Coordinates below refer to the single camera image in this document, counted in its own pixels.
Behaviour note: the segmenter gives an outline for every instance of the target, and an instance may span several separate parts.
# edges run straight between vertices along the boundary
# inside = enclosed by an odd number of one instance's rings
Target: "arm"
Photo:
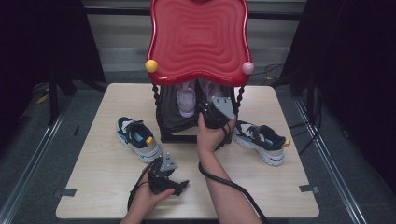
[[[235,120],[231,120],[228,124],[232,130]],[[198,118],[198,126],[198,157],[203,168],[212,175],[231,180],[214,153],[215,148],[224,138],[223,130],[207,129],[202,114]],[[209,178],[206,178],[206,184],[220,223],[261,223],[242,192]]]
[[[149,174],[146,173],[141,181],[142,184],[136,192],[128,213],[122,219],[120,224],[139,224],[142,220],[150,214],[157,204],[170,195],[175,190],[167,189],[160,194],[154,194],[149,188]]]

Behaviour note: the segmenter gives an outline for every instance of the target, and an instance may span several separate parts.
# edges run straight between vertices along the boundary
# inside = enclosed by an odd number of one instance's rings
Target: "metal rail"
[[[17,185],[15,186],[14,190],[8,196],[6,202],[4,203],[2,209],[0,210],[0,223],[1,224],[9,224],[11,223],[12,219],[14,218],[15,214],[23,197],[25,196],[27,190],[29,189],[32,180],[35,177],[35,173],[37,172],[40,163],[43,161],[48,148],[50,147],[50,143],[57,133],[59,126],[62,123],[64,118],[64,112],[69,107],[72,101],[72,97],[68,97],[68,100],[65,102],[65,106],[61,111],[58,118],[52,123],[51,126],[48,127],[46,130],[43,138],[41,139],[38,147],[35,150],[35,154],[33,155],[32,159],[30,159],[28,165],[26,166],[21,178],[19,179]]]
[[[301,117],[306,123],[306,128],[311,134],[311,137],[314,137],[316,135],[314,139],[314,143],[317,147],[318,153],[322,158],[323,163],[326,166],[326,169],[329,172],[329,175],[332,178],[332,182],[337,188],[341,199],[343,200],[346,210],[348,211],[350,217],[352,218],[353,223],[366,224],[367,220],[364,218],[364,215],[361,211],[361,208],[359,207],[358,202],[356,201],[355,197],[352,195],[351,191],[349,190],[349,187],[347,186],[347,183],[345,182],[340,171],[338,170],[337,165],[332,159],[332,155],[330,154],[329,149],[327,149],[320,134],[319,133],[316,134],[318,132],[317,127],[315,127],[309,122],[309,117],[306,114],[306,108],[301,98],[298,98],[295,101],[295,104],[297,105]]]

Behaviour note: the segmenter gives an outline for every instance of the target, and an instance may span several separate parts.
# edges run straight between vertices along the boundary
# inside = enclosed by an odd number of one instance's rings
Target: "pink ball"
[[[246,75],[250,75],[253,73],[254,65],[253,63],[247,62],[242,65],[242,72]]]

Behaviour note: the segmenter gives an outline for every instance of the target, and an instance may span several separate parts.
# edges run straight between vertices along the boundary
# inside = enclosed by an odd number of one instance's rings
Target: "gray wall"
[[[149,7],[150,1],[84,0],[85,6]],[[250,11],[302,12],[305,0],[247,1]],[[151,39],[149,16],[89,15],[93,36],[105,72],[144,69]],[[297,21],[249,20],[247,41],[256,66],[283,63]]]

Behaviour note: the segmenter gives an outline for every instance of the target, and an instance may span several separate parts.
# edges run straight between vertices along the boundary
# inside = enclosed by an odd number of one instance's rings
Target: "yellow ball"
[[[150,73],[154,73],[157,71],[158,69],[158,64],[157,62],[155,62],[154,60],[148,60],[146,62],[146,69],[148,70],[148,72]]]

